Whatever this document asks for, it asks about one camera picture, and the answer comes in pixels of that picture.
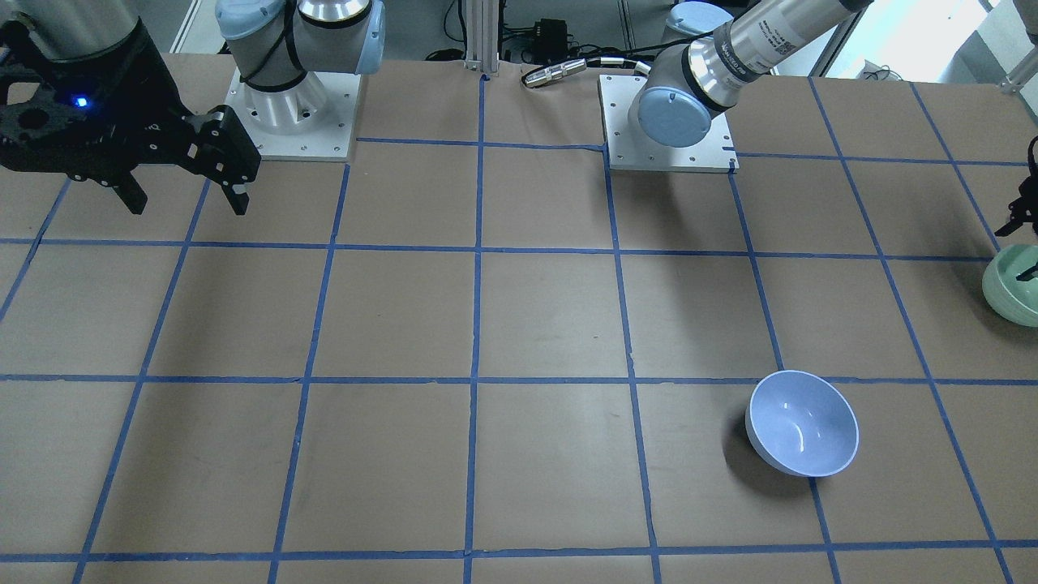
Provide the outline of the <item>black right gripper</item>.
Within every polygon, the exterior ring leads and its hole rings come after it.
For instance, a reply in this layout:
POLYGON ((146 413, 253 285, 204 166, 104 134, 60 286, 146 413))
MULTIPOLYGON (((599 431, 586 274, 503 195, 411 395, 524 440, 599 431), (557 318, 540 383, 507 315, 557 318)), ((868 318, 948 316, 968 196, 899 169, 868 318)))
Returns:
POLYGON ((56 62, 42 54, 23 21, 2 26, 10 52, 2 89, 36 83, 25 102, 2 101, 2 165, 107 183, 126 208, 144 214, 148 197, 132 174, 140 164, 174 164, 220 184, 244 216, 260 151, 229 106, 193 114, 144 23, 94 56, 56 62))

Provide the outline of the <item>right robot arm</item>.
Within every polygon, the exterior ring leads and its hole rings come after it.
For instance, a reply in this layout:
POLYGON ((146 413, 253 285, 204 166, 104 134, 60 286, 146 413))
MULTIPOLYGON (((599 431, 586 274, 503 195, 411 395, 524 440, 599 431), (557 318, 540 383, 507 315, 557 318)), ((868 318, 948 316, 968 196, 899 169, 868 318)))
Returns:
POLYGON ((2 165, 94 180, 140 215, 148 197, 134 169, 174 164, 245 214, 262 159, 245 122, 290 135, 327 118, 319 74, 379 69, 384 5, 219 1, 215 16, 244 104, 194 114, 129 2, 4 1, 2 165))

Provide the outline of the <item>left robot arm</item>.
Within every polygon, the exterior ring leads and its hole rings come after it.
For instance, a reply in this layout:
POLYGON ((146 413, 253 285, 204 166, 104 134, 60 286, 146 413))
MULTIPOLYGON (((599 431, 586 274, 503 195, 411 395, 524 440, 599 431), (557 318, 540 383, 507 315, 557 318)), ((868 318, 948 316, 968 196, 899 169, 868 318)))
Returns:
POLYGON ((864 1, 764 1, 602 79, 614 170, 745 180, 745 254, 979 265, 1034 252, 1036 130, 987 86, 781 79, 864 1))

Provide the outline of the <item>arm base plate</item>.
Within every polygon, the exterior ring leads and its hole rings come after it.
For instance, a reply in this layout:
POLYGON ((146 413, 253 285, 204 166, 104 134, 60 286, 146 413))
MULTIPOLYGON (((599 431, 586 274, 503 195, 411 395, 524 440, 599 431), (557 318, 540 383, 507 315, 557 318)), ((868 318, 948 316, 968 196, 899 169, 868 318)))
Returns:
POLYGON ((283 92, 249 88, 234 71, 225 103, 264 161, 347 162, 363 76, 311 71, 283 92))
POLYGON ((703 140, 693 145, 672 147, 649 137, 637 121, 637 100, 644 92, 645 81, 639 76, 599 77, 602 126, 611 169, 723 174, 734 174, 740 169, 723 114, 712 119, 703 140))

